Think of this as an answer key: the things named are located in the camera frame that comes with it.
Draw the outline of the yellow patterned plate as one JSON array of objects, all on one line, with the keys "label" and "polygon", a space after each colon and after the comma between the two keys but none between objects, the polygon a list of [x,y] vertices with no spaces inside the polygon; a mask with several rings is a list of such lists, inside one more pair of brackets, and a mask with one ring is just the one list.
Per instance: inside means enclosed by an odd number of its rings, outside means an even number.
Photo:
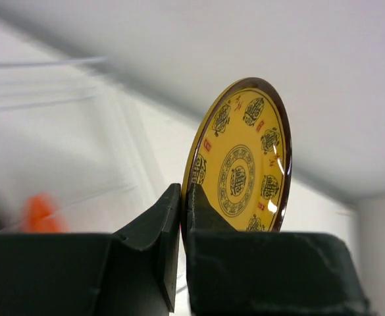
[{"label": "yellow patterned plate", "polygon": [[266,80],[229,85],[205,114],[182,181],[181,223],[209,230],[278,232],[290,193],[292,137]]}]

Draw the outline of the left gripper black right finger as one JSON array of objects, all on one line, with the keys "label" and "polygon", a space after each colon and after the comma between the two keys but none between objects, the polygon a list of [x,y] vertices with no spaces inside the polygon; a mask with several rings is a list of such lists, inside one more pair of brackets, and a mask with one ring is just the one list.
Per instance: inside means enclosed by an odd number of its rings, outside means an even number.
[{"label": "left gripper black right finger", "polygon": [[240,232],[188,192],[186,278],[194,315],[368,315],[351,254],[314,232]]}]

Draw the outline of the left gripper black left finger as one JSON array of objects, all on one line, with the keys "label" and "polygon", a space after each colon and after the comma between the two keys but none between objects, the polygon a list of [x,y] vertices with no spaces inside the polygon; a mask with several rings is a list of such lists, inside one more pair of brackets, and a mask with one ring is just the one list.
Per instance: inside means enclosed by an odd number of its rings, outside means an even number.
[{"label": "left gripper black left finger", "polygon": [[180,191],[112,234],[0,234],[0,315],[173,312]]}]

